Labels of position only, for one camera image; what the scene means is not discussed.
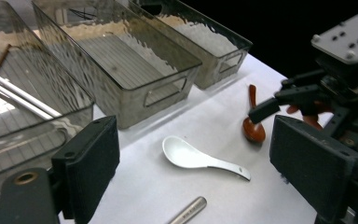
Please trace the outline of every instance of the brown spoon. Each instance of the brown spoon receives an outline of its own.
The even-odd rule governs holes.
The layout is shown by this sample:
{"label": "brown spoon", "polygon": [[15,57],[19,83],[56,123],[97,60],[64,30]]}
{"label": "brown spoon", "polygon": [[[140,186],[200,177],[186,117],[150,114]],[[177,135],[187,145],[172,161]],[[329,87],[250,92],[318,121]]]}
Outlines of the brown spoon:
{"label": "brown spoon", "polygon": [[[251,108],[255,108],[255,85],[249,86],[249,103]],[[242,123],[245,137],[255,143],[262,143],[266,139],[266,131],[261,123],[253,124],[247,117]]]}

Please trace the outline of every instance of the spoon handle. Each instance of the spoon handle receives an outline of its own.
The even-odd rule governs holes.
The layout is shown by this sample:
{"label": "spoon handle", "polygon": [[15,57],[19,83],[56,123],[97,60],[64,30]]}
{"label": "spoon handle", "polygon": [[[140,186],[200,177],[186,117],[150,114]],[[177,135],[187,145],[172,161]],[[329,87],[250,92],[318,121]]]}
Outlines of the spoon handle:
{"label": "spoon handle", "polygon": [[253,84],[249,86],[249,102],[251,104],[251,108],[255,108],[255,85]]}
{"label": "spoon handle", "polygon": [[216,158],[211,158],[210,164],[208,164],[208,167],[227,170],[227,171],[233,172],[234,174],[240,175],[249,181],[251,180],[251,174],[249,173],[249,171],[246,168],[243,168],[237,164],[234,164],[234,163],[231,163],[228,161],[222,161],[222,160],[218,160]]}

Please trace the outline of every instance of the storage tray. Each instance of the storage tray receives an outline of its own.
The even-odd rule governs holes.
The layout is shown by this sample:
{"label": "storage tray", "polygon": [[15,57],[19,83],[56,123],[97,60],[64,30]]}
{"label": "storage tray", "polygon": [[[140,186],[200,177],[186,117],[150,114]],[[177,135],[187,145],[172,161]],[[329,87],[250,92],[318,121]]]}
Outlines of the storage tray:
{"label": "storage tray", "polygon": [[121,3],[202,60],[194,82],[202,90],[236,74],[253,45],[178,0],[121,0]]}
{"label": "storage tray", "polygon": [[184,100],[201,61],[114,0],[33,1],[44,42],[126,129]]}
{"label": "storage tray", "polygon": [[93,100],[8,2],[0,1],[0,77],[59,113],[43,119],[0,92],[0,187],[30,167],[49,168],[51,156],[92,122]]}

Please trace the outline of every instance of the white tabletop surface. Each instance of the white tabletop surface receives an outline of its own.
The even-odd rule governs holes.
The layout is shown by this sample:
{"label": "white tabletop surface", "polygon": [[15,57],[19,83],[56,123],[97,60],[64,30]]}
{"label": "white tabletop surface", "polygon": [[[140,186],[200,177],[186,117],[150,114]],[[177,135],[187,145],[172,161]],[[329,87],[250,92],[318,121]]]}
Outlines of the white tabletop surface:
{"label": "white tabletop surface", "polygon": [[[120,130],[120,164],[90,223],[168,223],[203,196],[208,204],[189,223],[312,224],[315,210],[269,162],[273,116],[262,121],[267,131],[262,146],[249,143],[241,131],[250,108],[248,86],[257,86],[260,103],[279,90],[283,79],[248,55],[237,74],[206,91],[194,86],[184,101]],[[284,108],[279,114],[286,115]],[[162,150],[168,135],[245,167],[251,181],[220,169],[175,166]],[[60,217],[62,223],[74,223]]]}

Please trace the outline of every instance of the dark background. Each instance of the dark background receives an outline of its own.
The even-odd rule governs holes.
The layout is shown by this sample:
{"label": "dark background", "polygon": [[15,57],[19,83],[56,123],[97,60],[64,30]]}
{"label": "dark background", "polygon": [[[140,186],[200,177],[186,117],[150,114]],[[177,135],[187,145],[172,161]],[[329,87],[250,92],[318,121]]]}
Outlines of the dark background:
{"label": "dark background", "polygon": [[358,14],[358,1],[181,1],[253,42],[249,53],[286,77],[320,68],[313,35]]}

